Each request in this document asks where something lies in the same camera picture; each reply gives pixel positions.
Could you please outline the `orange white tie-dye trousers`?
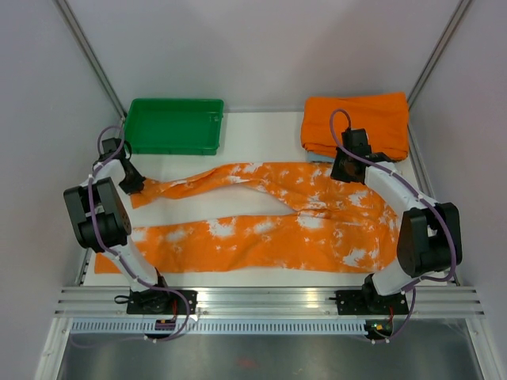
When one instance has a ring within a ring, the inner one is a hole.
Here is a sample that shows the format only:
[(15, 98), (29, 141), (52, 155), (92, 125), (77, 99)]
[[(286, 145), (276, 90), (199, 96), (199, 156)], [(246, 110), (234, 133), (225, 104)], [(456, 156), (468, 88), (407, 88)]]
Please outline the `orange white tie-dye trousers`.
[(366, 186), (333, 180), (325, 163), (235, 163), (183, 180), (148, 179), (134, 208), (241, 185), (268, 194), (288, 215), (239, 215), (133, 230), (140, 253), (161, 272), (242, 268), (369, 273), (396, 257), (398, 217)]

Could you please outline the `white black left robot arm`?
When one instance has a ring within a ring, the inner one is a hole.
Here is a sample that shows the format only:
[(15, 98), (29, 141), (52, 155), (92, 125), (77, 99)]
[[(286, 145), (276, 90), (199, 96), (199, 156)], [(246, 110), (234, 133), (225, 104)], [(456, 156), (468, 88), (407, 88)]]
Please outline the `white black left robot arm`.
[(130, 161), (130, 144), (119, 138), (99, 143), (99, 158), (88, 180), (63, 193), (74, 235), (81, 247), (102, 253), (129, 281), (118, 296), (130, 314), (164, 314), (172, 306), (166, 281), (132, 240), (132, 225), (118, 191), (140, 194), (146, 178)]

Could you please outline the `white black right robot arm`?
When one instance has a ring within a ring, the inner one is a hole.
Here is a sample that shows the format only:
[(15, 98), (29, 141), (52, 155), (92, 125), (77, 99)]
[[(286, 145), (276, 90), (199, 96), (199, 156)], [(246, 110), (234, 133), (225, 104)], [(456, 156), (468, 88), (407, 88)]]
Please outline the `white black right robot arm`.
[(361, 289), (336, 291), (338, 313), (409, 314), (406, 292), (434, 272), (455, 269), (463, 259), (457, 207), (419, 192), (385, 154), (372, 151), (363, 129), (347, 128), (342, 132), (331, 177), (365, 185), (401, 219), (395, 259), (368, 275)]

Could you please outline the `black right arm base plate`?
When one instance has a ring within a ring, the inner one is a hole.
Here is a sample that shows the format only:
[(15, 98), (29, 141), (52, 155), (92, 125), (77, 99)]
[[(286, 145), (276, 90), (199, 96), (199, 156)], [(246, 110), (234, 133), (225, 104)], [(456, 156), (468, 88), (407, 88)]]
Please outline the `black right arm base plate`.
[(409, 312), (406, 296), (400, 293), (380, 296), (366, 295), (360, 290), (342, 290), (336, 291), (330, 300), (335, 302), (341, 316), (407, 315)]

